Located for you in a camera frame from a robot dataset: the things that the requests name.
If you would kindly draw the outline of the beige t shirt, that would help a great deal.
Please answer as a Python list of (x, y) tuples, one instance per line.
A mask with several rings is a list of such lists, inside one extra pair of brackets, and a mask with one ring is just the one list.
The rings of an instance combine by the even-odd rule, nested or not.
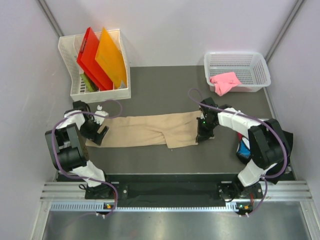
[(196, 145), (199, 110), (149, 116), (127, 116), (105, 119), (109, 127), (101, 145), (87, 140), (86, 146), (128, 148), (166, 145), (169, 149)]

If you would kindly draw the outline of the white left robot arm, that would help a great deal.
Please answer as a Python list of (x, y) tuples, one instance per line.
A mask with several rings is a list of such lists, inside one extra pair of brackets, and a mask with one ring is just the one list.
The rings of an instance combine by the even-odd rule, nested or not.
[(55, 130), (45, 133), (52, 163), (57, 170), (73, 173), (82, 177), (89, 188), (96, 188), (102, 198), (109, 198), (114, 191), (111, 183), (106, 181), (103, 170), (97, 168), (89, 158), (89, 152), (84, 140), (89, 140), (100, 146), (109, 127), (102, 126), (109, 114), (98, 105), (91, 114), (89, 105), (76, 101), (73, 108), (67, 110), (64, 121)]

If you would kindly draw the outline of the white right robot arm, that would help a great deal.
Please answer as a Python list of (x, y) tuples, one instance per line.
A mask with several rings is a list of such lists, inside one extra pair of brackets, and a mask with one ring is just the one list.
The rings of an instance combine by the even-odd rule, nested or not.
[(233, 192), (245, 198), (261, 177), (276, 184), (290, 163), (294, 135), (282, 129), (274, 119), (245, 116), (230, 105), (218, 106), (211, 97), (199, 103), (197, 143), (214, 137), (214, 128), (222, 126), (239, 137), (236, 156), (245, 165), (233, 182)]

